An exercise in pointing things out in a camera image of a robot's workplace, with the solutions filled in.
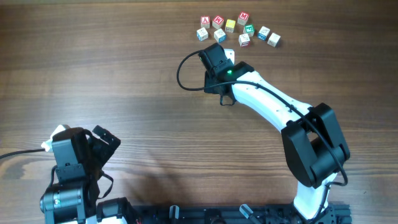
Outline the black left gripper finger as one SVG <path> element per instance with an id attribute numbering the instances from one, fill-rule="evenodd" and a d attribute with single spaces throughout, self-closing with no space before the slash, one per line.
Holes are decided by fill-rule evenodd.
<path id="1" fill-rule="evenodd" d="M 102 168 L 112 156 L 111 147 L 106 142 L 94 137 L 89 137 L 88 143 L 93 151 L 94 158 Z"/>
<path id="2" fill-rule="evenodd" d="M 106 142 L 111 147 L 112 155 L 121 144 L 121 140 L 119 138 L 117 138 L 115 135 L 111 134 L 107 129 L 104 129 L 99 125 L 95 126 L 92 132 L 98 136 L 97 139 Z"/>

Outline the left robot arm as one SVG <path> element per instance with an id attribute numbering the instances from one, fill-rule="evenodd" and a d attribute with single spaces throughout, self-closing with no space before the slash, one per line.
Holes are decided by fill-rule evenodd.
<path id="1" fill-rule="evenodd" d="M 56 161 L 52 181 L 40 199 L 46 223 L 143 222 L 127 198 L 106 200 L 110 191 L 100 192 L 100 178 L 112 179 L 103 166 L 120 144 L 120 139 L 101 126 L 92 131 L 57 126 L 50 139 L 42 143 Z"/>

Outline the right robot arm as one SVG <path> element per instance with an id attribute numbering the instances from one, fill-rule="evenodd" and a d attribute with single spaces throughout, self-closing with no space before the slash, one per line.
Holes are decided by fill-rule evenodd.
<path id="1" fill-rule="evenodd" d="M 277 212 L 274 221 L 339 223 L 337 207 L 327 200 L 335 177 L 344 173 L 350 151 L 334 111 L 324 103 L 311 106 L 282 93 L 252 66 L 234 64 L 220 44 L 199 51 L 198 56 L 206 68 L 205 92 L 252 108 L 282 136 L 285 160 L 298 186 L 290 206 L 293 213 Z"/>

